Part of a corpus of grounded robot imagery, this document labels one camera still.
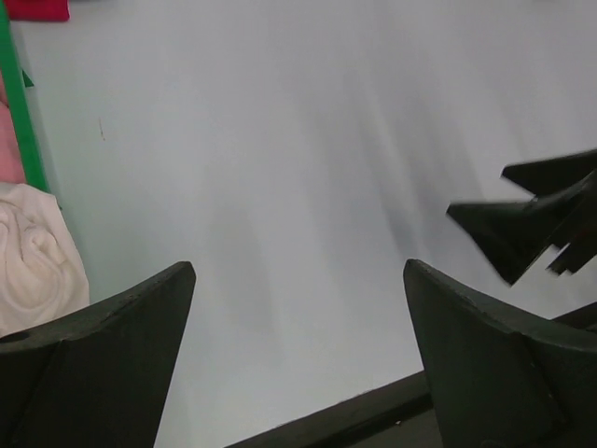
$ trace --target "white cloth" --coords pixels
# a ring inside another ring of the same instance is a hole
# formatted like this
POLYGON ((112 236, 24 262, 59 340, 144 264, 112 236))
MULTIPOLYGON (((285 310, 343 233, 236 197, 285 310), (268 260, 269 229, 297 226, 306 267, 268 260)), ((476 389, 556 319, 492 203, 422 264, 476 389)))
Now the white cloth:
POLYGON ((83 262, 56 198, 0 183, 0 337, 89 303, 83 262))

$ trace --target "green bin edge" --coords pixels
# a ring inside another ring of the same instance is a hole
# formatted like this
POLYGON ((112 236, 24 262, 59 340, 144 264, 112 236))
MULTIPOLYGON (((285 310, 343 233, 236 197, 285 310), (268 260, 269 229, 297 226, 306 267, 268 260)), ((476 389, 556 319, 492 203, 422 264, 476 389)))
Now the green bin edge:
POLYGON ((10 33, 10 21, 2 1, 0 1, 0 70, 7 89, 10 113, 19 142, 27 183, 42 191, 49 191, 34 125, 27 106, 22 70, 10 33))

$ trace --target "table surface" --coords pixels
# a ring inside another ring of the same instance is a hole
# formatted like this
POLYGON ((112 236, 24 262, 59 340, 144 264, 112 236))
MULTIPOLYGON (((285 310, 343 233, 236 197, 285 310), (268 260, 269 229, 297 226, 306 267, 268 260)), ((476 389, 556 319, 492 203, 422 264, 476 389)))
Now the table surface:
POLYGON ((564 3, 80 1, 15 27, 93 298, 199 274, 157 446, 419 370, 407 258, 547 317, 593 300, 592 264, 507 288, 444 217, 525 198, 508 163, 597 146, 597 4, 564 3))

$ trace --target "fabric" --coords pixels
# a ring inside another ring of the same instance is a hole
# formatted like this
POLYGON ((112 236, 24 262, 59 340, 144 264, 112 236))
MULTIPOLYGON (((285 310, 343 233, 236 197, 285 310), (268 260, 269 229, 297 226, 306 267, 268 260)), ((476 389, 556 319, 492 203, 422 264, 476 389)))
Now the fabric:
POLYGON ((0 337, 89 303, 83 263, 56 198, 0 183, 0 337))
POLYGON ((68 21, 68 0, 4 0, 12 21, 68 21))
POLYGON ((0 182, 25 182, 19 144, 8 108, 7 92, 0 75, 0 182))

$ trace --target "black object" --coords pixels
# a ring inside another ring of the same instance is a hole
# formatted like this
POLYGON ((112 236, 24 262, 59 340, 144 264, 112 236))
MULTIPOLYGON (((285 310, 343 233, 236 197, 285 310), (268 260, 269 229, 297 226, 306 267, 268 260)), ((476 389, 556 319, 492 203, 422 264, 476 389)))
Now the black object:
POLYGON ((194 286, 178 263, 0 339, 0 447, 152 447, 194 286))
POLYGON ((502 177, 536 196, 548 196, 572 187, 597 170, 597 149, 569 156, 507 166, 502 177))
POLYGON ((454 203, 447 213, 510 285, 551 245, 563 249, 549 266, 557 274, 597 255, 597 173, 530 202, 454 203))
POLYGON ((445 448, 597 446, 597 335, 417 260, 404 280, 445 448))
MULTIPOLYGON (((554 320, 577 329, 590 328, 597 323, 597 302, 554 320)), ((424 371, 420 371, 390 385, 235 443, 230 448, 442 446, 425 374, 424 371)))

